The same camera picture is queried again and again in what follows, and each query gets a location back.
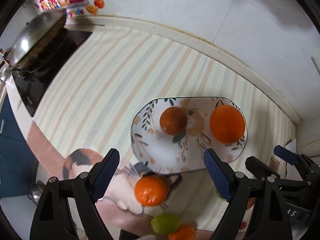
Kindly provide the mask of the large orange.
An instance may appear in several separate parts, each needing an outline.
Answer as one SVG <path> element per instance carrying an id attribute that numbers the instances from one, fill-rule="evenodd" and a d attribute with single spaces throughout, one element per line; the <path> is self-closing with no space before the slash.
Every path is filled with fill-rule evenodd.
<path id="1" fill-rule="evenodd" d="M 225 145 L 236 143 L 245 133 L 244 117 L 232 105 L 221 105 L 214 109 L 209 124 L 215 139 Z"/>

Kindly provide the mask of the mandarin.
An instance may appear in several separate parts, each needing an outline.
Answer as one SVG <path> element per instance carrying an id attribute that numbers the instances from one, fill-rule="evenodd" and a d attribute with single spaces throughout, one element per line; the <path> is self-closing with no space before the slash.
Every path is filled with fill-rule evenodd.
<path id="1" fill-rule="evenodd" d="M 194 240 L 195 236 L 195 229 L 182 224 L 175 232 L 168 235 L 168 240 Z"/>
<path id="2" fill-rule="evenodd" d="M 157 206 L 165 201 L 168 189 L 162 179 L 146 176 L 137 181 L 134 193 L 136 199 L 143 206 Z"/>

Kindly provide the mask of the green apple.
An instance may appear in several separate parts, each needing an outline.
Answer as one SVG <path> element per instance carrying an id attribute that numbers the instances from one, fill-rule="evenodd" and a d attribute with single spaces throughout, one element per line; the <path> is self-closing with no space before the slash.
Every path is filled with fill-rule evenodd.
<path id="1" fill-rule="evenodd" d="M 180 220 L 173 214 L 164 213 L 153 217 L 150 224 L 154 233 L 158 235 L 169 235 L 179 228 Z"/>
<path id="2" fill-rule="evenodd" d="M 226 201 L 225 198 L 222 198 L 222 197 L 220 196 L 220 194 L 219 194 L 219 192 L 218 192 L 217 189 L 215 189 L 215 192 L 216 192 L 216 195 L 219 197 L 220 200 Z"/>

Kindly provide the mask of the small dark red fruit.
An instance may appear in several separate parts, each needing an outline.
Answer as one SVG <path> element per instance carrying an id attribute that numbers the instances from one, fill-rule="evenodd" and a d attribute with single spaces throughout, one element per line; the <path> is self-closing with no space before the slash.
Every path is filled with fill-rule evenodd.
<path id="1" fill-rule="evenodd" d="M 181 134 L 188 123 L 188 117 L 180 107 L 167 108 L 159 118 L 160 127 L 168 135 Z"/>

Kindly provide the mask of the dark red apple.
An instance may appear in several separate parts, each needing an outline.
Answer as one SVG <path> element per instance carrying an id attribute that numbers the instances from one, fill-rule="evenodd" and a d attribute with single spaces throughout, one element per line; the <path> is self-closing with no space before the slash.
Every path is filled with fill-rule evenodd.
<path id="1" fill-rule="evenodd" d="M 246 210 L 249 210 L 255 203 L 255 198 L 249 198 Z"/>

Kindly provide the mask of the cherry tomato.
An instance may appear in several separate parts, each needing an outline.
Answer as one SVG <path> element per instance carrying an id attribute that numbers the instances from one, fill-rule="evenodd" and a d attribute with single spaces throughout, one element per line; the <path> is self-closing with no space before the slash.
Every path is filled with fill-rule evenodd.
<path id="1" fill-rule="evenodd" d="M 243 221 L 240 225 L 240 230 L 244 230 L 246 226 L 247 226 L 247 223 Z"/>

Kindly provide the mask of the blue kitchen cabinet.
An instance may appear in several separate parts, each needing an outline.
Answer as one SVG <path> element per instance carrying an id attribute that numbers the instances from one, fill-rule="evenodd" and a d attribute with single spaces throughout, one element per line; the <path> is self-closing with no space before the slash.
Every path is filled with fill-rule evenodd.
<path id="1" fill-rule="evenodd" d="M 1 197 L 28 194 L 35 182 L 38 164 L 6 96 L 1 109 Z"/>

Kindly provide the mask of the white folded paper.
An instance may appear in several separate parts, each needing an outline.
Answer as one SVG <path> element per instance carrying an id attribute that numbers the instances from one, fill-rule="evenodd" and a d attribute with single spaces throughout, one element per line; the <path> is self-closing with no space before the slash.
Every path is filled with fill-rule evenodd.
<path id="1" fill-rule="evenodd" d="M 285 149 L 289 151 L 289 160 L 286 165 L 286 179 L 288 180 L 300 180 L 299 173 L 296 167 L 293 165 L 296 154 L 296 139 L 291 139 L 285 144 Z"/>

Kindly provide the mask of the small brown label tag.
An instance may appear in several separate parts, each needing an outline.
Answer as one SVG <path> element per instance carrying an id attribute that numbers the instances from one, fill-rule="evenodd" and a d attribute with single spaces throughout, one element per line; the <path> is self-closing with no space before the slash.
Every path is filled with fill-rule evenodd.
<path id="1" fill-rule="evenodd" d="M 271 170 L 274 172 L 278 172 L 279 165 L 280 165 L 280 161 L 278 161 L 274 157 L 271 157 L 270 162 L 269 162 L 269 167 L 271 168 Z"/>

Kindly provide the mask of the oval floral ceramic plate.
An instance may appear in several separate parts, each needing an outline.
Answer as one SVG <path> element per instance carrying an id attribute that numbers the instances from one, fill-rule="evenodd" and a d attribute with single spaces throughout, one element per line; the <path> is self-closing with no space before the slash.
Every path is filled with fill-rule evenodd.
<path id="1" fill-rule="evenodd" d="M 231 163 L 242 154 L 247 131 L 233 143 L 222 143 L 212 134 L 212 112 L 221 106 L 237 105 L 224 97 L 161 98 L 148 102 L 131 125 L 131 145 L 135 157 L 149 170 L 159 174 L 175 174 L 204 168 L 203 155 L 212 148 L 222 161 Z M 186 128 L 177 135 L 167 134 L 160 125 L 161 114 L 179 107 L 188 118 Z"/>

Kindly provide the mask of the black gas stove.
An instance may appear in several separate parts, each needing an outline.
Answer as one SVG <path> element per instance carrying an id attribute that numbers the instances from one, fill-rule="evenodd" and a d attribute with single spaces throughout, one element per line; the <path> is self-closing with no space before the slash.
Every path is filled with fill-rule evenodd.
<path id="1" fill-rule="evenodd" d="M 91 34 L 90 31 L 62 29 L 31 65 L 13 74 L 17 90 L 30 116 L 34 116 L 54 77 Z"/>

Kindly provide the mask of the steel wok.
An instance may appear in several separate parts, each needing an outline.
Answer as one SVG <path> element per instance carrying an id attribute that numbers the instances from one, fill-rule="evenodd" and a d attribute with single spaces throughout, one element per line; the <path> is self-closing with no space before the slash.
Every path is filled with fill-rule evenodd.
<path id="1" fill-rule="evenodd" d="M 46 46 L 65 28 L 66 10 L 62 8 L 44 11 L 33 18 L 19 33 L 13 46 L 1 51 L 1 85 L 12 73 L 26 69 Z"/>

